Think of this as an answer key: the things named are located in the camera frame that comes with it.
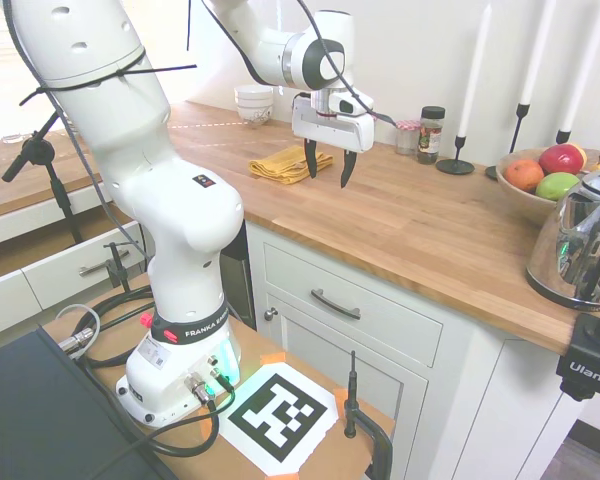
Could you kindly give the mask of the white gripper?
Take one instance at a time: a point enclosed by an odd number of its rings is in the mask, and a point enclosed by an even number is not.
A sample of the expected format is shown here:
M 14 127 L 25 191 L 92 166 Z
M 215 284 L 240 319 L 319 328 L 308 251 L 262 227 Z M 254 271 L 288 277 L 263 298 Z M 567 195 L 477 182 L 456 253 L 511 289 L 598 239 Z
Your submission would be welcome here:
M 324 116 L 311 106 L 309 98 L 304 97 L 297 97 L 293 101 L 292 130 L 295 136 L 304 138 L 304 154 L 311 178 L 315 178 L 318 171 L 317 143 L 345 150 L 340 179 L 342 188 L 346 187 L 353 174 L 357 153 L 370 150 L 375 137 L 374 119 L 368 113 L 358 116 Z

